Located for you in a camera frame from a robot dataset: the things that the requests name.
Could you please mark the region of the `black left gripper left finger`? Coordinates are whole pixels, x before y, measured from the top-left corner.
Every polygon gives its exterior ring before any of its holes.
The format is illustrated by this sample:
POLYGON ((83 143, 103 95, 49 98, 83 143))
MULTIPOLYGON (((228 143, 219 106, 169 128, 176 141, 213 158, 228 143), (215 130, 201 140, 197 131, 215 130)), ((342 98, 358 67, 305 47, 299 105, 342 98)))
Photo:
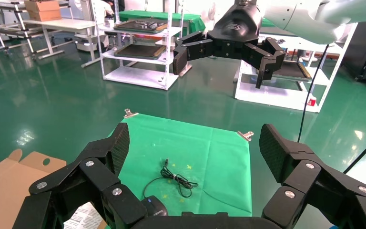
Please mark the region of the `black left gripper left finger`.
POLYGON ((31 184, 13 227, 62 229, 80 206, 91 203, 110 228, 132 228, 146 209, 119 178, 129 146, 126 123, 89 142, 72 163, 31 184))

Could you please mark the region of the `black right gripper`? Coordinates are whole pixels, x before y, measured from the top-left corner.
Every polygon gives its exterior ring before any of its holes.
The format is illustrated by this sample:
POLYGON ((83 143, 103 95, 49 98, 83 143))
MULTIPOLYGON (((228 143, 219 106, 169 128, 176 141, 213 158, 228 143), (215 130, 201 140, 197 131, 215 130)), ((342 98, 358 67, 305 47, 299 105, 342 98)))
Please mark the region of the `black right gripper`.
POLYGON ((256 0, 240 0, 234 4, 207 33, 202 31, 181 37, 173 51, 173 74, 179 75, 188 61, 208 56, 244 59, 258 70, 255 87, 272 79, 281 69, 285 51, 274 38, 258 43, 263 16, 256 0))

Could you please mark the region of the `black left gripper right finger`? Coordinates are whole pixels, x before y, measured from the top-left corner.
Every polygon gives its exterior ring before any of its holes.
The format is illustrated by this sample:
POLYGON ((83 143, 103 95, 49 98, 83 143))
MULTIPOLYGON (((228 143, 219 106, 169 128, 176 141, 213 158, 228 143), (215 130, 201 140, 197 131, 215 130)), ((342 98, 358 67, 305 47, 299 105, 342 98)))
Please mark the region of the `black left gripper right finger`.
POLYGON ((263 217, 292 229, 307 205, 340 229, 366 229, 366 184, 326 165, 307 145, 281 136, 264 124, 260 153, 281 187, 263 217))

